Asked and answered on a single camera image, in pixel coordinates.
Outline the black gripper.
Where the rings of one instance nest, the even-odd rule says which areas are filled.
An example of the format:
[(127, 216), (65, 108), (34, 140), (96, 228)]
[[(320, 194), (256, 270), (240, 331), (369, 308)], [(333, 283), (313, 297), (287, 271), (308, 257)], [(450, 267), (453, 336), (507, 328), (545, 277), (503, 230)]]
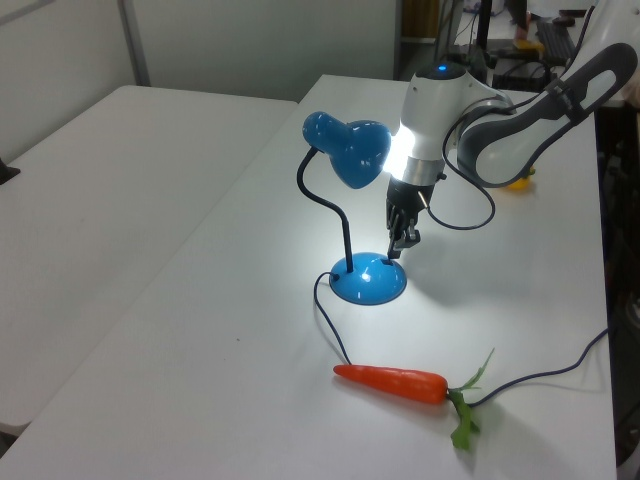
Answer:
[(419, 214), (426, 209), (435, 186), (416, 186), (391, 177), (386, 194), (386, 221), (389, 245), (387, 257), (398, 259), (403, 249), (412, 248), (421, 241), (416, 228)]

